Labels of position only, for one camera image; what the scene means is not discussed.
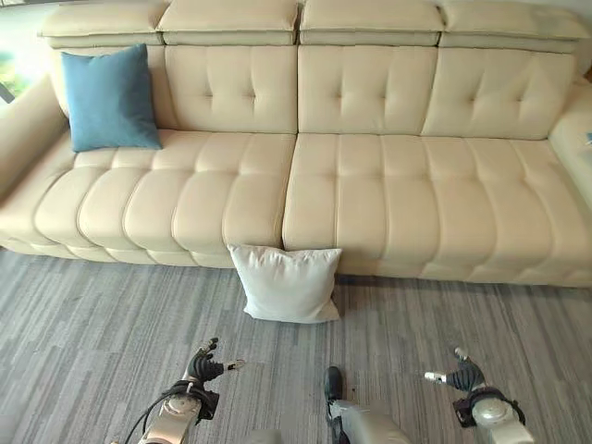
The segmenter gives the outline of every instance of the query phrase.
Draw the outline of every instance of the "blue pillow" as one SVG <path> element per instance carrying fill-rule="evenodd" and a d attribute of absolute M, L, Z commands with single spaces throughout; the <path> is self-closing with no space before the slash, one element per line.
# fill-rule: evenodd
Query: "blue pillow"
<path fill-rule="evenodd" d="M 145 44 L 96 57 L 64 53 L 62 66 L 76 153 L 117 146 L 162 148 Z"/>

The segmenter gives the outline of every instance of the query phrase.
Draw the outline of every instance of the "throw pillow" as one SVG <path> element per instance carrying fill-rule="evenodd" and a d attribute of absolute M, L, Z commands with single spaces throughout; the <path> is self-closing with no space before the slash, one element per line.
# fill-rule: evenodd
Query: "throw pillow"
<path fill-rule="evenodd" d="M 244 311 L 252 317 L 301 324 L 339 319 L 331 293 L 341 250 L 228 249 L 247 295 Z"/>
<path fill-rule="evenodd" d="M 145 44 L 111 55 L 63 53 L 62 66 L 75 152 L 118 146 L 162 148 Z"/>

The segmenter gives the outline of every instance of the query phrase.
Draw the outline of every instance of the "sofa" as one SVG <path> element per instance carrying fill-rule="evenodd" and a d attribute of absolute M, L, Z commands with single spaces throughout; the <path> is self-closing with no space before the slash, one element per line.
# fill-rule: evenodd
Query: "sofa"
<path fill-rule="evenodd" d="M 8 250 L 232 267 L 230 243 L 339 247 L 347 274 L 592 284 L 589 36 L 566 10 L 68 5 L 41 35 L 50 75 L 0 116 Z M 164 149 L 73 153 L 60 53 L 136 43 Z"/>

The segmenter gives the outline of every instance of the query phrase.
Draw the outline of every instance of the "sofa base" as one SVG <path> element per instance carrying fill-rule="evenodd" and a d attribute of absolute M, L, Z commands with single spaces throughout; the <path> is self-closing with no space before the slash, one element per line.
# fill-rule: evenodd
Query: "sofa base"
<path fill-rule="evenodd" d="M 229 254 L 196 252 L 155 252 L 149 250 L 115 250 L 103 247 L 79 248 L 59 243 L 34 245 L 19 240 L 3 240 L 2 246 L 15 253 L 41 254 L 65 259 L 85 259 L 94 262 L 120 262 L 138 265 L 208 266 L 233 268 Z M 451 267 L 437 264 L 413 266 L 387 261 L 341 261 L 338 273 L 386 278 L 421 278 L 455 280 L 475 283 L 510 283 L 519 285 L 554 285 L 559 287 L 590 287 L 592 271 L 570 270 L 561 274 L 542 274 L 526 268 L 500 269 L 487 265 L 478 267 Z"/>
<path fill-rule="evenodd" d="M 85 259 L 94 262 L 122 262 L 140 265 L 210 266 L 232 268 L 230 254 L 204 254 L 196 252 L 156 252 L 151 250 L 117 250 L 112 248 L 71 247 L 60 243 L 31 244 L 20 240 L 2 240 L 0 243 L 15 253 L 41 254 L 65 259 Z"/>

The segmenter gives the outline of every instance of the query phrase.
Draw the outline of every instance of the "carpet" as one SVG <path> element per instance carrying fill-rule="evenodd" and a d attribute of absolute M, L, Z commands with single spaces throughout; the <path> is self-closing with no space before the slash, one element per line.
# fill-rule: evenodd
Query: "carpet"
<path fill-rule="evenodd" d="M 590 290 L 338 277 L 342 319 L 251 319 L 234 270 L 98 264 L 0 251 L 0 442 L 109 443 L 220 337 L 247 361 L 211 384 L 213 421 L 190 443 L 238 443 L 258 428 L 327 443 L 323 371 L 347 398 L 390 415 L 415 443 L 471 443 L 451 403 L 422 379 L 464 345 L 488 382 L 519 400 L 539 442 L 592 442 Z"/>

